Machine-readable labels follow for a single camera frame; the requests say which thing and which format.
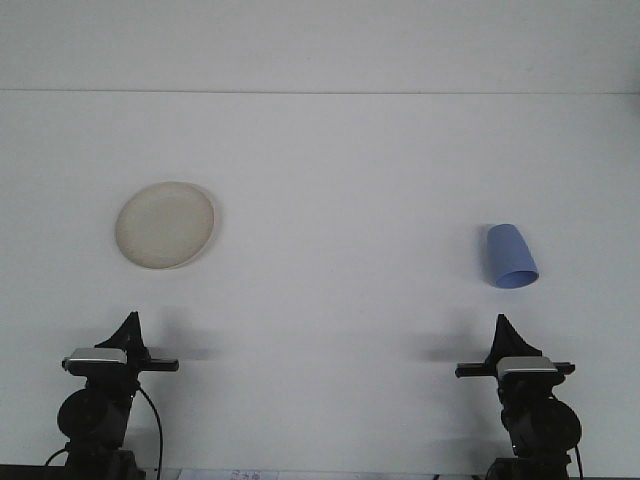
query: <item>white plate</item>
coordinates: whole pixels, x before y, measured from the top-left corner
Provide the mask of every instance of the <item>white plate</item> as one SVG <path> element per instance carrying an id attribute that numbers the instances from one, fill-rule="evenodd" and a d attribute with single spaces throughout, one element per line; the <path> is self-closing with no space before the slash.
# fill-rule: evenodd
<path id="1" fill-rule="evenodd" d="M 122 208 L 116 242 L 133 263 L 171 268 L 187 263 L 205 247 L 213 225 L 213 206 L 196 186 L 158 183 L 135 194 Z"/>

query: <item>cable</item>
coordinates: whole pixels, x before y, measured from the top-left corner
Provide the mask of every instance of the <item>cable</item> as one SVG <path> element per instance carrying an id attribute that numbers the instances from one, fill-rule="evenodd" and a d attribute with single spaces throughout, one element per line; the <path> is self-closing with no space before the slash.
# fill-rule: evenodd
<path id="1" fill-rule="evenodd" d="M 51 460 L 53 460 L 54 458 L 56 458 L 58 455 L 60 455 L 61 453 L 66 452 L 67 449 L 66 448 L 61 448 L 60 450 L 58 450 L 56 453 L 54 453 L 53 455 L 51 455 L 46 462 L 44 462 L 44 466 L 48 467 L 49 464 L 51 463 Z"/>
<path id="2" fill-rule="evenodd" d="M 162 423 L 160 422 L 160 415 L 158 415 L 158 410 L 156 410 L 156 406 L 151 401 L 151 398 L 149 398 L 149 395 L 147 395 L 147 392 L 145 392 L 142 389 L 142 387 L 138 387 L 138 390 L 140 390 L 140 393 L 144 396 L 144 398 L 147 399 L 147 402 L 149 402 L 149 405 L 153 410 L 153 414 L 156 416 L 156 421 L 158 422 L 158 434 L 160 436 L 160 455 L 158 456 L 158 470 L 157 470 L 158 473 L 156 475 L 156 480 L 160 480 L 160 473 L 162 472 L 162 450 L 164 449 L 164 439 L 162 437 Z"/>
<path id="3" fill-rule="evenodd" d="M 582 471 L 582 459 L 580 458 L 580 449 L 576 445 L 576 463 L 578 464 L 578 471 L 580 472 L 580 480 L 584 480 L 584 472 Z"/>

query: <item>round plate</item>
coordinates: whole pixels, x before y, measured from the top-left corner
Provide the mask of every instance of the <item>round plate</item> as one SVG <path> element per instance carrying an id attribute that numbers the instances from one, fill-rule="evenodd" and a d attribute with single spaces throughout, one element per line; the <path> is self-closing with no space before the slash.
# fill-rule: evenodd
<path id="1" fill-rule="evenodd" d="M 196 186 L 151 185 L 135 194 L 116 222 L 122 254 L 147 268 L 171 268 L 195 257 L 213 232 L 213 206 Z"/>

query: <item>paper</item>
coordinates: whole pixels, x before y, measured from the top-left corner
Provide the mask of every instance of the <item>paper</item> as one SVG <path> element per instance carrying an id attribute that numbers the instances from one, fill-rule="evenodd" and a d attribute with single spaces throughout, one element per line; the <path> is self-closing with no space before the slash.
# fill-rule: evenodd
<path id="1" fill-rule="evenodd" d="M 178 480 L 278 480 L 278 472 L 184 469 Z"/>

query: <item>blue cup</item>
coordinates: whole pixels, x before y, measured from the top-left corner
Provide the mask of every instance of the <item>blue cup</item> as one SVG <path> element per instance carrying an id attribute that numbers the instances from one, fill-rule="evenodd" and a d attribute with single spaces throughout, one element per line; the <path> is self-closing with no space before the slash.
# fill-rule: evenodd
<path id="1" fill-rule="evenodd" d="M 538 267 L 515 225 L 505 223 L 489 229 L 487 255 L 498 288 L 520 288 L 538 279 Z"/>

